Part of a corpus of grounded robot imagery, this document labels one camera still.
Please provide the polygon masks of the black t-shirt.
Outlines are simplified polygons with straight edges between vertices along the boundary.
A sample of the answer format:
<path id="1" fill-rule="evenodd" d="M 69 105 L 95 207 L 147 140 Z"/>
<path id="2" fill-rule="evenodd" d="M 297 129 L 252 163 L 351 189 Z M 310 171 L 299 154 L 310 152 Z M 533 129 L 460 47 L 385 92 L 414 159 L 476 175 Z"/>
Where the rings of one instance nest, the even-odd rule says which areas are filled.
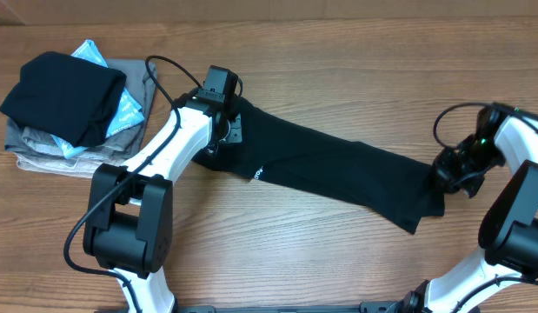
<path id="1" fill-rule="evenodd" d="M 320 196 L 366 206 L 409 233 L 425 216 L 443 216 L 444 195 L 431 167 L 363 142 L 352 142 L 272 116 L 241 99 L 242 141 L 194 162 Z"/>

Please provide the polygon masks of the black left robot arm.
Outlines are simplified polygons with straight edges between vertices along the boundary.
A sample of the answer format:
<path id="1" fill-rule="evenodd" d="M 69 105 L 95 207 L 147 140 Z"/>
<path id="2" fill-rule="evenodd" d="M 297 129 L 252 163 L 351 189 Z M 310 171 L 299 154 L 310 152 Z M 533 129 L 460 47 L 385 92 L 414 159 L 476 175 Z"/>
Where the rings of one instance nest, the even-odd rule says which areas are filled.
<path id="1" fill-rule="evenodd" d="M 240 141 L 238 96 L 185 99 L 135 156 L 102 164 L 90 187 L 83 249 L 117 279 L 129 312 L 175 312 L 163 264 L 172 241 L 173 186 L 200 150 Z"/>

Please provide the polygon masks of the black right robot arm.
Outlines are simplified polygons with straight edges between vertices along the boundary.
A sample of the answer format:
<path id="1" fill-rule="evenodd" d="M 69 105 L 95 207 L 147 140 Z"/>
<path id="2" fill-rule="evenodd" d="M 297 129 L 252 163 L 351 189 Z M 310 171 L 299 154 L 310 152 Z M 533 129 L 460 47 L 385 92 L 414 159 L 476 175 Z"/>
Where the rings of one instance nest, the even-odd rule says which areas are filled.
<path id="1" fill-rule="evenodd" d="M 538 286 L 538 115 L 504 103 L 477 103 L 475 133 L 445 145 L 433 162 L 438 190 L 475 196 L 486 173 L 511 179 L 482 220 L 479 247 L 447 274 L 426 281 L 390 312 L 476 312 L 509 286 Z"/>

